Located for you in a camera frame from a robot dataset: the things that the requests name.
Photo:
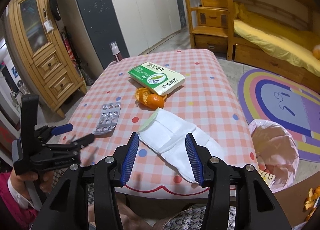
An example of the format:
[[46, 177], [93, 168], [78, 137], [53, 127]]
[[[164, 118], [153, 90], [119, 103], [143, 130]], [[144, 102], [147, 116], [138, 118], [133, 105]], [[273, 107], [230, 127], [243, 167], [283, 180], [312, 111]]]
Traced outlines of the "orange peel pile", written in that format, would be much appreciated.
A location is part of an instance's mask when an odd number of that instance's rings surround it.
[[309, 189], [308, 197], [306, 198], [304, 202], [304, 207], [303, 207], [304, 212], [309, 211], [308, 215], [304, 220], [305, 222], [307, 222], [312, 217], [316, 209], [319, 207], [319, 195], [320, 195], [320, 186], [318, 186], [315, 189], [313, 188]]

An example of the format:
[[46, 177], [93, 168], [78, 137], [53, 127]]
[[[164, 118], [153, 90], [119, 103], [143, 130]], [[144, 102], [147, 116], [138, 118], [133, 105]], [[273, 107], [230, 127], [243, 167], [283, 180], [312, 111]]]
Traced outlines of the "wooden stair drawers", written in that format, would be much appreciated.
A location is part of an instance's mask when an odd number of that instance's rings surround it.
[[208, 49], [232, 58], [233, 0], [185, 0], [191, 48]]

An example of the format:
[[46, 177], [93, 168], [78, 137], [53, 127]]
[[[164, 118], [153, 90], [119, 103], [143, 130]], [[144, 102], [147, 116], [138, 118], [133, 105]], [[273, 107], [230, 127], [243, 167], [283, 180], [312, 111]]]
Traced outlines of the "pink checkered tablecloth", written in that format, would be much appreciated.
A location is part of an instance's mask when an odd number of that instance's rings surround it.
[[[138, 84], [129, 71], [151, 62], [185, 77], [163, 110], [140, 106], [135, 97]], [[216, 56], [206, 49], [187, 49], [126, 58], [110, 65], [84, 96], [70, 119], [73, 130], [61, 143], [92, 133], [104, 104], [121, 105], [118, 123], [108, 135], [99, 136], [81, 151], [81, 164], [89, 166], [112, 155], [128, 142], [133, 132], [147, 127], [148, 139], [159, 147], [177, 134], [192, 133], [199, 145], [232, 166], [257, 165], [251, 134], [244, 113]]]

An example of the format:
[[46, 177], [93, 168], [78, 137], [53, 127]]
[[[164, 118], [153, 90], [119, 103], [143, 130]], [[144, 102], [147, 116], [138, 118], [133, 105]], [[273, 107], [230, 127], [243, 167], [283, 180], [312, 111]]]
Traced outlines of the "wooden cabinet with glass door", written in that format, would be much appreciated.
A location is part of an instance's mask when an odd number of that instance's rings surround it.
[[17, 49], [12, 60], [22, 64], [32, 90], [52, 112], [64, 117], [61, 105], [87, 88], [63, 43], [49, 0], [11, 0], [7, 19]]

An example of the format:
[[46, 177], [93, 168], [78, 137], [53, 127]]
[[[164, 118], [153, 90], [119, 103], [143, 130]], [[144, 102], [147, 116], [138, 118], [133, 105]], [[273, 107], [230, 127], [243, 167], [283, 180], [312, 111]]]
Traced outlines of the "silver pill blister pack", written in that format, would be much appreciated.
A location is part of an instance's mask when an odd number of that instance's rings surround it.
[[101, 113], [97, 125], [93, 131], [96, 136], [112, 132], [117, 126], [121, 110], [121, 103], [107, 103], [101, 106]]

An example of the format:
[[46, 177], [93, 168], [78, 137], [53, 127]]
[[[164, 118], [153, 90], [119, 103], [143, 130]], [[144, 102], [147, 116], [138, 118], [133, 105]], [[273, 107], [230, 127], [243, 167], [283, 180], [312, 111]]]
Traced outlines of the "orange plush toy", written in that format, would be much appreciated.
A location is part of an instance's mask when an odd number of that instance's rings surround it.
[[312, 55], [319, 60], [320, 59], [320, 45], [317, 45], [313, 48]]

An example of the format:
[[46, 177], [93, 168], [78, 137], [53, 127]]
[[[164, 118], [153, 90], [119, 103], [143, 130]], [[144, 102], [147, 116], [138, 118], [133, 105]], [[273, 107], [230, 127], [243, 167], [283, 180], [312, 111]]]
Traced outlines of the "wooden bunk bed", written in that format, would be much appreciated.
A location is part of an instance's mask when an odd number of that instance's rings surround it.
[[[282, 25], [291, 27], [285, 22], [273, 19], [269, 16], [258, 14]], [[311, 32], [312, 17], [308, 17], [307, 31]], [[281, 75], [289, 80], [297, 82], [315, 92], [319, 92], [319, 76], [315, 76], [302, 67], [296, 67], [287, 61], [274, 58], [265, 53], [260, 47], [238, 36], [234, 31], [232, 60], [242, 64], [265, 69]]]

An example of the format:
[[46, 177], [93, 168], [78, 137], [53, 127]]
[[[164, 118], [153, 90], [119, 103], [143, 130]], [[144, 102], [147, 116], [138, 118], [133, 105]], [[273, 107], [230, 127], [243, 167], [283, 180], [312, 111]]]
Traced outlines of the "white spray bottle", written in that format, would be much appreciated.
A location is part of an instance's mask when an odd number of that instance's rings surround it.
[[120, 49], [119, 49], [116, 41], [113, 41], [110, 43], [110, 49], [112, 51], [112, 54], [113, 54], [116, 62], [120, 62], [121, 60], [123, 60], [123, 57], [121, 55]]

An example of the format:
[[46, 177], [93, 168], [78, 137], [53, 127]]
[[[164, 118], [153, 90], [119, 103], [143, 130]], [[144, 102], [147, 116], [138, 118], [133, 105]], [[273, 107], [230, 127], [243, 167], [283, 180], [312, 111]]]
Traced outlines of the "green white medicine box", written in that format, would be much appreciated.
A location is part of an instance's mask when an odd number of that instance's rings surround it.
[[133, 80], [160, 96], [172, 93], [185, 82], [182, 74], [153, 62], [133, 67], [128, 74]]

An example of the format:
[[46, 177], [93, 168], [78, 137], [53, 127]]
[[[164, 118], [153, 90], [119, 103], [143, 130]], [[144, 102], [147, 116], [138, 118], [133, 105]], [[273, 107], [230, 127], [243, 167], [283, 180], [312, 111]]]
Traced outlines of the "phone on gripper mount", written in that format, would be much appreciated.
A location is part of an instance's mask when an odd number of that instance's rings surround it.
[[12, 161], [14, 170], [28, 170], [28, 163], [36, 143], [34, 134], [37, 125], [39, 95], [25, 94], [21, 98], [20, 137], [12, 142]]

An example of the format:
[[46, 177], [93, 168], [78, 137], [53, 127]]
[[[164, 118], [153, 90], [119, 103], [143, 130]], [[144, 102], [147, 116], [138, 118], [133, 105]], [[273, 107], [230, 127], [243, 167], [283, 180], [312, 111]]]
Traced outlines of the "yellow mattress sheet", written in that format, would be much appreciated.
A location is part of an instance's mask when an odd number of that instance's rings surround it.
[[282, 25], [250, 12], [243, 3], [237, 2], [234, 3], [234, 31], [268, 55], [319, 76], [319, 59], [312, 53], [319, 45], [316, 33]]

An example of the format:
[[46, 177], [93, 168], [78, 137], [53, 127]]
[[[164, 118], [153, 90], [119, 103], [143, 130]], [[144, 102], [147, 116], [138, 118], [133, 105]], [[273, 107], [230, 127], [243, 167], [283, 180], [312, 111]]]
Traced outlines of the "pink trash bag bin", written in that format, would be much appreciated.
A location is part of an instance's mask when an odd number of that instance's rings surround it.
[[273, 193], [291, 186], [295, 180], [299, 153], [292, 135], [276, 122], [254, 119], [250, 122], [258, 171]]

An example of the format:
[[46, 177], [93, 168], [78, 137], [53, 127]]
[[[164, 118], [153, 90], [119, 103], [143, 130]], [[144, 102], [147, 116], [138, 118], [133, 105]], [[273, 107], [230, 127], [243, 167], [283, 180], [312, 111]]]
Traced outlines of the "brown cardboard sheet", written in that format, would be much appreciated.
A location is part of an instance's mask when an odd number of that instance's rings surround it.
[[304, 202], [308, 197], [309, 189], [316, 189], [319, 184], [320, 175], [317, 172], [300, 183], [274, 194], [292, 227], [304, 222], [310, 212], [310, 210], [304, 210]]

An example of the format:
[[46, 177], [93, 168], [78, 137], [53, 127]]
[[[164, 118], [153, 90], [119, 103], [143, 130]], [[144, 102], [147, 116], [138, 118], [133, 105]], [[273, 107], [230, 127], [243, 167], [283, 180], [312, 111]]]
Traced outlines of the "rainbow oval rug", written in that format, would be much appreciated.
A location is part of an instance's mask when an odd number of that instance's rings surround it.
[[284, 77], [252, 69], [238, 83], [238, 100], [248, 123], [280, 124], [296, 142], [300, 159], [319, 162], [319, 94]]

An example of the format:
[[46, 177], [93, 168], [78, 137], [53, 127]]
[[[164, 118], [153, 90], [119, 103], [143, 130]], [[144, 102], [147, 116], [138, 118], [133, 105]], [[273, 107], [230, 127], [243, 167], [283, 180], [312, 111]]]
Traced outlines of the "white cloth pad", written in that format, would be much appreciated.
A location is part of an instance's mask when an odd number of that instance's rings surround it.
[[225, 158], [223, 148], [210, 135], [197, 125], [162, 108], [158, 108], [138, 131], [139, 139], [146, 146], [176, 168], [186, 181], [195, 183], [185, 149], [185, 136], [188, 133], [193, 134], [196, 143], [206, 147], [211, 155]]

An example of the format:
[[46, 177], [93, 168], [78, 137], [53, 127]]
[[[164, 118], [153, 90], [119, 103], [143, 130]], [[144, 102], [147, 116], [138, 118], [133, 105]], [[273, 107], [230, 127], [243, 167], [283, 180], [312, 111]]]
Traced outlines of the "tangerine with peel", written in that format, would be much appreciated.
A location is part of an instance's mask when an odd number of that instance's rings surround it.
[[167, 99], [167, 95], [160, 96], [156, 93], [152, 93], [147, 87], [137, 88], [135, 97], [140, 104], [151, 110], [163, 108]]

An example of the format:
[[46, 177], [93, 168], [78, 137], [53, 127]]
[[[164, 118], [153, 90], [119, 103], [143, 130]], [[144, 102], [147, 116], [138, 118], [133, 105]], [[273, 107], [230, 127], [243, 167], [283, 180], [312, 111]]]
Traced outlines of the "white wardrobe with round holes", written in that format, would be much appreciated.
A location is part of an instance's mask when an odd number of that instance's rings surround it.
[[116, 42], [123, 58], [164, 42], [186, 24], [183, 0], [76, 0], [97, 58], [106, 68]]

